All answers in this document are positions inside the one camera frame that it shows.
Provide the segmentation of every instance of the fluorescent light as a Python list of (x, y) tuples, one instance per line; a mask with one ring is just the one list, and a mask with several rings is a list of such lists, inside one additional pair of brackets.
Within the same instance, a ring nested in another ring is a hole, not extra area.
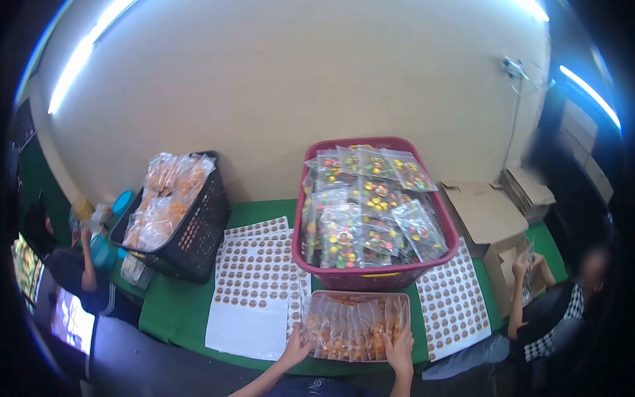
[(135, 1), (137, 0), (114, 0), (99, 17), (95, 27), (79, 42), (53, 90), (51, 104), (48, 107), (48, 114), (55, 113), (60, 107), (62, 99), (64, 99), (70, 85), (86, 61), (88, 61), (91, 52), (93, 52), (95, 40), (97, 40), (99, 36), (108, 29), (108, 26)]
[(620, 124), (620, 120), (617, 118), (617, 114), (611, 109), (611, 107), (606, 103), (605, 100), (602, 99), (598, 95), (593, 88), (591, 88), (584, 80), (580, 79), (575, 73), (567, 69), (566, 67), (560, 65), (560, 71), (565, 74), (566, 77), (573, 80), (576, 84), (578, 84), (584, 91), (586, 91), (591, 98), (595, 99), (595, 101), (604, 109), (604, 111), (608, 114), (608, 116), (613, 120), (617, 128), (622, 129), (622, 125)]
[(51, 97), (51, 104), (48, 107), (48, 114), (54, 113), (57, 111), (57, 108), (60, 107), (62, 99), (64, 99), (64, 95), (66, 95), (66, 92), (69, 90), (70, 84), (73, 80), (75, 80), (77, 73), (79, 73), (81, 68), (84, 66), (92, 51), (93, 43), (88, 37), (85, 37), (81, 42), (79, 42), (79, 45), (75, 49), (73, 55), (70, 56), (69, 63), (66, 64), (66, 67), (55, 86), (53, 96)]
[(543, 11), (543, 9), (536, 3), (535, 0), (516, 0), (515, 1), (520, 7), (523, 7), (525, 11), (532, 14), (535, 18), (549, 22), (549, 17), (547, 13)]

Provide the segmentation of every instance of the blue plastic container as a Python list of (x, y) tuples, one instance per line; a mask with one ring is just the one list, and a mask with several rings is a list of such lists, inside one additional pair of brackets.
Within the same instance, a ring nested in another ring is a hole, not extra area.
[(118, 217), (121, 217), (123, 213), (128, 209), (128, 206), (135, 199), (135, 195), (131, 191), (125, 191), (121, 193), (117, 201), (112, 205), (112, 212)]
[(97, 269), (109, 273), (115, 268), (117, 252), (101, 234), (97, 234), (90, 240), (90, 256)]

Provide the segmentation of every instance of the black plastic basket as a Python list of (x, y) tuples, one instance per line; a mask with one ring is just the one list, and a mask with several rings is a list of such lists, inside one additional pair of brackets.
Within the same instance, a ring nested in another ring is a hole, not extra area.
[(215, 151), (197, 154), (216, 158), (216, 169), (209, 174), (196, 200), (164, 245), (156, 250), (143, 251), (122, 244), (130, 215), (141, 204), (143, 189), (119, 219), (110, 240), (161, 274), (205, 284), (210, 279), (216, 252), (223, 242), (231, 208), (218, 169), (218, 154)]

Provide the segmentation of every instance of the checkered shirt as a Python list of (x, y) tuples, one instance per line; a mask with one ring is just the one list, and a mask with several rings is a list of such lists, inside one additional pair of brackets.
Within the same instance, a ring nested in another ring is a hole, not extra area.
[[(582, 287), (575, 285), (573, 291), (571, 291), (571, 299), (569, 300), (569, 306), (567, 306), (565, 315), (560, 321), (568, 318), (581, 318), (584, 312), (584, 298), (582, 296)], [(554, 348), (551, 342), (551, 335), (553, 329), (549, 333), (539, 340), (533, 343), (525, 345), (525, 361), (529, 362), (539, 357), (549, 357), (554, 352)]]

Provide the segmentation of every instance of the monitor screen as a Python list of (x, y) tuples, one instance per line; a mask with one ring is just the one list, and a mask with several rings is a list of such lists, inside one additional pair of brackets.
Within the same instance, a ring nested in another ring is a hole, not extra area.
[(51, 333), (62, 342), (89, 355), (94, 325), (95, 316), (84, 311), (79, 298), (58, 287)]

